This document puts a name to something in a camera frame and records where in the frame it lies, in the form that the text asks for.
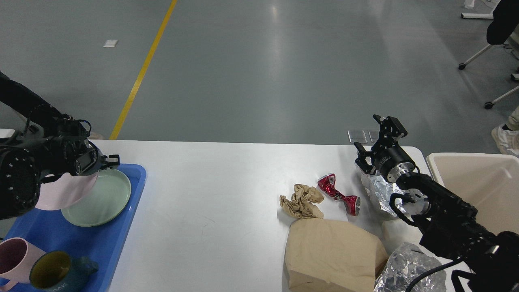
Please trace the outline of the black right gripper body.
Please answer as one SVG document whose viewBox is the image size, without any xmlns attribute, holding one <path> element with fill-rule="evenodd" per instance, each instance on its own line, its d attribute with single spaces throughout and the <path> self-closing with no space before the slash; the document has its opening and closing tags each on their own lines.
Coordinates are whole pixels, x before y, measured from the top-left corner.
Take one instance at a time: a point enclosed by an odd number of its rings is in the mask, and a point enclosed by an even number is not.
<svg viewBox="0 0 519 292">
<path fill-rule="evenodd" d="M 415 162 L 400 146 L 374 151 L 374 166 L 388 183 L 396 183 L 403 174 L 416 168 Z"/>
</svg>

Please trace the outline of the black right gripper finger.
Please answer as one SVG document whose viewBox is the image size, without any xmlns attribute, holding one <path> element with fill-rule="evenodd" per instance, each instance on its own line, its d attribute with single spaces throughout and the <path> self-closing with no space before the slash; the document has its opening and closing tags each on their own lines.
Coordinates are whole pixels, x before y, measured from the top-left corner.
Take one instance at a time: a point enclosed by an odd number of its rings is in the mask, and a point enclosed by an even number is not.
<svg viewBox="0 0 519 292">
<path fill-rule="evenodd" d="M 398 118 L 380 115 L 373 115 L 374 120 L 379 124 L 380 130 L 378 139 L 372 146 L 372 151 L 383 151 L 388 148 L 399 147 L 399 140 L 408 135 L 407 130 Z"/>
<path fill-rule="evenodd" d="M 369 175 L 375 175 L 377 169 L 373 164 L 369 164 L 367 158 L 373 157 L 373 152 L 367 151 L 364 146 L 360 142 L 354 142 L 354 146 L 357 150 L 357 158 L 355 159 L 355 163 L 358 165 L 360 170 Z"/>
</svg>

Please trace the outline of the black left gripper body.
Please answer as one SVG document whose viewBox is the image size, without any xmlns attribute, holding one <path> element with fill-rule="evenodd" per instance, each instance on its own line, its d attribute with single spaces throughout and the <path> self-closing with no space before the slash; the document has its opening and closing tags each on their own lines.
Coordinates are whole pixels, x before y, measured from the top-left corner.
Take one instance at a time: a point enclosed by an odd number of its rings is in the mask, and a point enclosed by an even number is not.
<svg viewBox="0 0 519 292">
<path fill-rule="evenodd" d="M 73 163 L 73 176 L 89 176 L 99 171 L 103 165 L 101 150 L 90 140 L 85 140 L 79 148 Z"/>
</svg>

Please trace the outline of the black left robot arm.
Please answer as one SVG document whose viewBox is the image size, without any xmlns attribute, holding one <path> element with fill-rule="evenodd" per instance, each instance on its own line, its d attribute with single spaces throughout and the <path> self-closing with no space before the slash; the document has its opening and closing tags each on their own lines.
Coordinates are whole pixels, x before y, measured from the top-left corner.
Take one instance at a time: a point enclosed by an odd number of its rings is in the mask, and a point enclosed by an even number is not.
<svg viewBox="0 0 519 292">
<path fill-rule="evenodd" d="M 1 219 L 20 217 L 36 207 L 41 185 L 64 174 L 88 176 L 115 169 L 119 155 L 104 155 L 89 140 L 87 120 L 55 114 L 43 105 L 25 115 L 24 130 L 1 139 Z"/>
</svg>

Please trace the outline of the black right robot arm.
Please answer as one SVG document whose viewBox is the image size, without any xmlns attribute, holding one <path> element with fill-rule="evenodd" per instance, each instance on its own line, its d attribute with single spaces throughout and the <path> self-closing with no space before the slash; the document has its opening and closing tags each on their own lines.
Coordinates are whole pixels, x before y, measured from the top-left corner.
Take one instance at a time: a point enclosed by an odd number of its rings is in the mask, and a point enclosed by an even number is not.
<svg viewBox="0 0 519 292">
<path fill-rule="evenodd" d="M 391 209 L 421 231 L 421 246 L 435 256 L 450 259 L 448 264 L 417 276 L 406 291 L 411 292 L 426 277 L 464 262 L 471 271 L 454 270 L 451 275 L 456 292 L 464 291 L 461 278 L 473 292 L 517 292 L 518 234 L 504 231 L 495 235 L 477 223 L 474 206 L 417 170 L 397 142 L 407 136 L 401 122 L 391 116 L 374 114 L 373 118 L 380 126 L 378 140 L 369 151 L 354 143 L 356 164 L 365 174 L 380 173 L 386 182 L 404 190 L 403 194 L 391 194 Z"/>
</svg>

